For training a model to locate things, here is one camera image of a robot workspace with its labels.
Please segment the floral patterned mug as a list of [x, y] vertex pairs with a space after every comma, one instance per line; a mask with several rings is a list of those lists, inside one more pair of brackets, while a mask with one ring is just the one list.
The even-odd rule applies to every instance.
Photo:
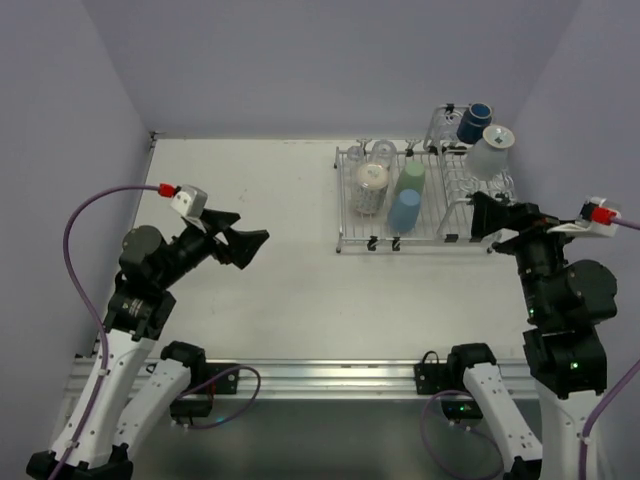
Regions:
[[356, 169], [352, 203], [356, 212], [376, 214], [383, 206], [389, 186], [389, 171], [378, 163], [363, 163]]

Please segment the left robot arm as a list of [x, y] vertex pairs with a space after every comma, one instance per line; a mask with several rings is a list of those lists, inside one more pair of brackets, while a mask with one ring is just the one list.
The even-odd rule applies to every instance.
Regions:
[[85, 388], [52, 446], [31, 456], [28, 476], [130, 478], [135, 450], [161, 415], [182, 394], [209, 385], [204, 350], [173, 341], [162, 350], [151, 378], [131, 392], [176, 304], [171, 287], [208, 258], [243, 269], [268, 240], [265, 230], [235, 230], [239, 218], [204, 210], [170, 241], [150, 225], [127, 233]]

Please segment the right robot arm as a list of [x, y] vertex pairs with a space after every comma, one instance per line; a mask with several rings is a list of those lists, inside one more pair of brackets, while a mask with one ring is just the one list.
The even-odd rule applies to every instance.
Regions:
[[492, 248], [514, 257], [518, 267], [529, 323], [523, 350], [539, 398], [542, 432], [530, 429], [484, 343], [456, 345], [445, 359], [427, 352], [413, 367], [416, 390], [430, 401], [466, 397], [476, 404], [488, 426], [485, 439], [502, 461], [499, 478], [594, 479], [598, 441], [593, 428], [622, 389], [608, 382], [607, 355], [596, 331], [617, 314], [618, 286], [603, 264], [569, 262], [564, 249], [577, 238], [610, 238], [626, 220], [599, 197], [587, 199], [572, 220], [503, 195], [479, 191], [467, 200], [473, 208], [473, 239], [512, 232]]

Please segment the grey footed mug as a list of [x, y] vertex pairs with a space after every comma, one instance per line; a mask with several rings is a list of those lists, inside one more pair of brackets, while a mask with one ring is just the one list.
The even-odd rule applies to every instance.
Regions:
[[490, 181], [506, 168], [509, 150], [515, 141], [509, 128], [497, 124], [487, 126], [465, 158], [467, 172], [478, 180]]

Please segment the green plastic cup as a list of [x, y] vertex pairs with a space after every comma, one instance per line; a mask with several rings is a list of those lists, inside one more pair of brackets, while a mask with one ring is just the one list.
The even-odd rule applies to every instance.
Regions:
[[422, 194], [426, 177], [425, 166], [418, 161], [408, 161], [398, 176], [394, 188], [394, 195], [398, 196], [404, 190], [413, 190]]

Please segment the light blue plastic cup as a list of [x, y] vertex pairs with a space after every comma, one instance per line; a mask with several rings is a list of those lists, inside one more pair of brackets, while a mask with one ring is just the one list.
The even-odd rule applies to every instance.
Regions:
[[394, 199], [387, 215], [390, 230], [401, 234], [411, 231], [416, 225], [420, 208], [421, 195], [416, 190], [402, 190]]

